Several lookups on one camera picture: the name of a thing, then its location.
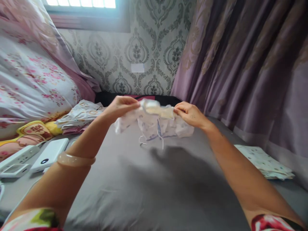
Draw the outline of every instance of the yellow pillow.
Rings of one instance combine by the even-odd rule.
[[[58,128],[57,125],[55,124],[55,121],[50,121],[45,124],[45,127],[50,131],[51,134],[54,136],[57,136],[59,134],[62,134],[63,131],[61,128]]]
[[[28,145],[37,145],[53,138],[41,121],[33,121],[17,129],[19,136],[0,142],[0,162]]]

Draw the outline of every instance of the window frame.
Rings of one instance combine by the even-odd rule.
[[[51,6],[42,1],[56,28],[131,32],[128,0],[115,0],[116,8]]]

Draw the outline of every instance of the bracelet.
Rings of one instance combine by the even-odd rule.
[[[60,153],[58,156],[57,162],[62,165],[67,165],[71,167],[83,167],[83,166],[91,166],[94,164],[96,158],[82,158],[71,156],[66,152]]]

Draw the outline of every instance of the white power bank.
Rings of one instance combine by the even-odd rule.
[[[57,161],[58,155],[68,144],[68,138],[51,141],[30,169],[31,173],[43,171]]]

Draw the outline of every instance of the window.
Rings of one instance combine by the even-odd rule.
[[[57,28],[130,32],[128,0],[42,0]]]

